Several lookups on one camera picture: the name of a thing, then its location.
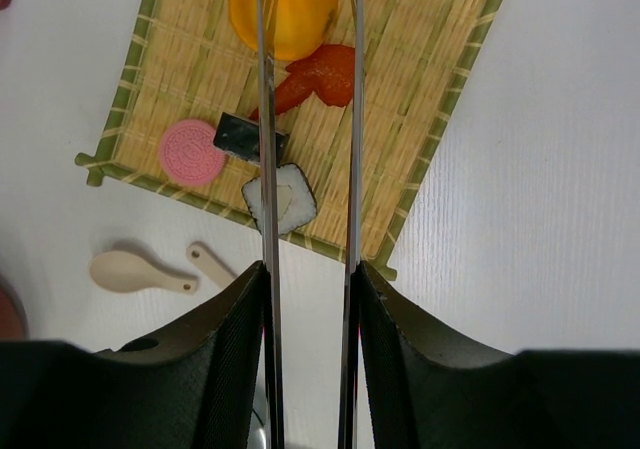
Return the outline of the red chicken wing toy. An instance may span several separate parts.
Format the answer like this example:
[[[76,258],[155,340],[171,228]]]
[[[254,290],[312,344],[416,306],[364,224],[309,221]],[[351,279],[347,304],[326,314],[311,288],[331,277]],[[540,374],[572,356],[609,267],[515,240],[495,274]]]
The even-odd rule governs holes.
[[[275,88],[276,116],[300,106],[313,93],[326,105],[345,107],[354,94],[355,49],[321,45],[309,57],[291,62],[288,75]]]

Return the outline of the sushi roll white centre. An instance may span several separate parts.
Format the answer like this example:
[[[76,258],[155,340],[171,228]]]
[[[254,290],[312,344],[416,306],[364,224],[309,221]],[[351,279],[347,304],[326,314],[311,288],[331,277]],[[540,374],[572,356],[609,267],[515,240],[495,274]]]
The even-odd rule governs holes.
[[[276,170],[278,234],[286,235],[311,222],[317,205],[308,180],[294,163]],[[261,181],[255,178],[242,187],[242,195],[259,232],[263,229]]]

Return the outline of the sushi roll orange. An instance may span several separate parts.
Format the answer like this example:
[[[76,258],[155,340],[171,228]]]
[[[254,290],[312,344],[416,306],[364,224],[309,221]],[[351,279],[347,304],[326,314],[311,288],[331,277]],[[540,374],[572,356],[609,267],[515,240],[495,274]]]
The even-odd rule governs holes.
[[[244,162],[256,166],[260,164],[260,128],[255,121],[223,112],[215,130],[213,145]]]

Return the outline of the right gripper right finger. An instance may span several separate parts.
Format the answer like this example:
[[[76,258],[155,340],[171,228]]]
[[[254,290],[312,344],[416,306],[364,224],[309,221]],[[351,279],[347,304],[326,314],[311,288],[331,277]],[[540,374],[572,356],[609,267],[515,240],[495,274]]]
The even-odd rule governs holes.
[[[357,270],[379,448],[635,448],[635,350],[509,354],[448,326],[370,264]]]

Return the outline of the pink round toy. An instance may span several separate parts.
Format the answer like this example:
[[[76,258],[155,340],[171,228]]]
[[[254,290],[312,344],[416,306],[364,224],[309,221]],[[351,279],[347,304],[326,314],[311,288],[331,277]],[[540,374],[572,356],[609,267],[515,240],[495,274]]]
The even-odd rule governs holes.
[[[226,165],[227,155],[213,144],[215,135],[215,127],[199,119],[171,125],[158,147],[161,168],[169,179],[192,187],[217,178]]]

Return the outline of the orange toy fruit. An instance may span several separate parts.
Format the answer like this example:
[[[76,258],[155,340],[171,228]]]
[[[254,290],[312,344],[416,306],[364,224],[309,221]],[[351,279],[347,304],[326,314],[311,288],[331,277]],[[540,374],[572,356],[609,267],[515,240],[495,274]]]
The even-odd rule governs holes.
[[[339,0],[278,0],[275,58],[297,61],[311,55],[334,25]],[[236,35],[250,49],[258,49],[256,0],[229,0],[229,19]]]

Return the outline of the metal tongs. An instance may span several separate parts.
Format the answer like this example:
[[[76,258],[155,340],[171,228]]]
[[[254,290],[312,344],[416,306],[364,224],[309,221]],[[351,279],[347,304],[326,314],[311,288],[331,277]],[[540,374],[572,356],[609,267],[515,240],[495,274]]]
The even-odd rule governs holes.
[[[278,0],[256,0],[255,31],[259,52],[260,102],[253,118],[259,123],[259,179],[243,188],[258,202],[250,212],[263,238],[263,264],[269,275],[270,293],[265,303],[265,363],[267,418],[266,445],[282,448],[284,438],[281,310],[278,239],[307,224],[317,214],[316,200],[302,170],[295,164],[280,165],[280,138],[276,116],[304,101],[313,87],[329,103],[352,103],[352,141],[349,175],[346,275],[344,291],[341,390],[338,445],[356,445],[357,362],[359,306],[352,280],[360,262],[361,169],[364,120],[364,13],[363,0],[351,0],[355,45],[325,45],[288,67],[288,77],[274,81],[275,35]]]

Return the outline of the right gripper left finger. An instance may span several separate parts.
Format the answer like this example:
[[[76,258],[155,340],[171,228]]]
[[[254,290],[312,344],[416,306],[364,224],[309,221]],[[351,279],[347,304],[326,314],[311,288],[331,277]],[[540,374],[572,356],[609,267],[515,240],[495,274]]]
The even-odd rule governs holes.
[[[263,331],[264,268],[118,351],[1,346],[5,448],[243,448]]]

